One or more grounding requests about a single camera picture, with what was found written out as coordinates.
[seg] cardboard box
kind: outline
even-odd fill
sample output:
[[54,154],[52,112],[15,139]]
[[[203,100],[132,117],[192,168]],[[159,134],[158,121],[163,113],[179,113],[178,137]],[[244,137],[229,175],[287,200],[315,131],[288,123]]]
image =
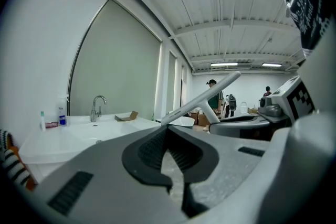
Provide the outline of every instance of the cardboard box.
[[194,125],[198,122],[198,111],[197,112],[190,112],[189,117],[193,118],[195,120]]
[[258,109],[247,109],[247,113],[249,114],[255,114],[258,112]]
[[205,114],[198,115],[198,124],[199,126],[207,126],[210,125],[208,119],[206,118]]

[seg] small bottle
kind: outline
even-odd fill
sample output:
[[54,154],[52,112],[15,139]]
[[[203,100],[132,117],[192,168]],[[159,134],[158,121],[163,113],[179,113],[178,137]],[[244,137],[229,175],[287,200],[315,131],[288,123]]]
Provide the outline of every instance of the small bottle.
[[42,131],[45,132],[46,131],[46,122],[44,120],[44,112],[43,111],[41,111],[40,121],[41,121]]
[[67,102],[68,100],[68,94],[64,96],[59,96],[60,99],[58,104],[58,122],[60,126],[67,126]]

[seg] ceiling light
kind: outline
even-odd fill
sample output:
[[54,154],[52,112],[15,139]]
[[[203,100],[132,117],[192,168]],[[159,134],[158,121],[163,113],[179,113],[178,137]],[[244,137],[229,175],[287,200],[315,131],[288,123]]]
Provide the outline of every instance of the ceiling light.
[[212,67],[224,67],[224,66],[237,66],[237,62],[218,62],[218,63],[212,63]]
[[264,62],[264,63],[262,64],[262,66],[263,66],[263,67],[281,67],[282,65],[279,64],[279,63],[266,63],[266,62]]

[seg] faucet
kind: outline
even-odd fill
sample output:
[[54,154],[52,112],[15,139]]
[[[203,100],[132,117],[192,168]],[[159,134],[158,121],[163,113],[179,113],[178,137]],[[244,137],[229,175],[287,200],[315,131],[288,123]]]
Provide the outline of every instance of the faucet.
[[91,122],[96,122],[96,117],[100,117],[101,116],[101,106],[99,107],[99,112],[96,112],[96,100],[98,98],[101,98],[104,101],[104,104],[106,104],[106,98],[102,95],[98,95],[94,98],[93,100],[93,106],[92,106],[92,110],[91,110],[91,115],[90,115],[90,120]]

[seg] ceiling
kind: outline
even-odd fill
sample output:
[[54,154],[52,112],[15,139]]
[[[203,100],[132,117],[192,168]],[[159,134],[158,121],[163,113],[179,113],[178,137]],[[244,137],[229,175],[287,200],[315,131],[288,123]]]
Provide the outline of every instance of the ceiling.
[[[194,73],[223,73],[223,61],[245,73],[287,73],[304,57],[284,0],[142,0],[170,34]],[[282,63],[263,68],[263,62]]]

